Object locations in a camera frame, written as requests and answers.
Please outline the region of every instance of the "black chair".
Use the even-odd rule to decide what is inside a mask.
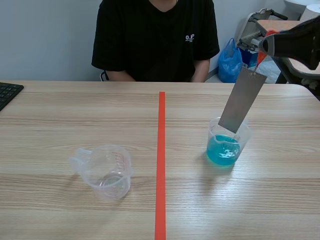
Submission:
[[[101,80],[101,82],[105,82],[105,81],[109,81],[110,80],[108,75],[107,75],[107,72],[105,70],[100,74],[100,80]]]

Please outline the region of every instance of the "red tape line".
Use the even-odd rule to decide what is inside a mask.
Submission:
[[[166,240],[166,93],[159,93],[154,240]]]

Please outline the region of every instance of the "blue liquid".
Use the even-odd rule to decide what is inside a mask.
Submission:
[[[206,148],[210,160],[224,166],[234,164],[241,153],[240,145],[236,144],[237,141],[229,136],[216,135],[215,138],[209,139]]]

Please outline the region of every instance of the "plastic beaker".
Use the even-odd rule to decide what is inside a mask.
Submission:
[[[220,117],[209,124],[206,152],[211,161],[219,165],[234,164],[251,138],[248,125],[243,122],[236,134],[218,125]]]
[[[121,146],[104,145],[93,150],[79,148],[70,157],[72,168],[103,199],[119,200],[130,189],[130,154]]]

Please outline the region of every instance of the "t-shirt logo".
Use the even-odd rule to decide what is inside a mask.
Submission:
[[[187,35],[187,36],[185,36],[185,41],[192,43],[193,40],[194,40],[194,38],[195,38],[195,35],[194,35],[194,34]]]

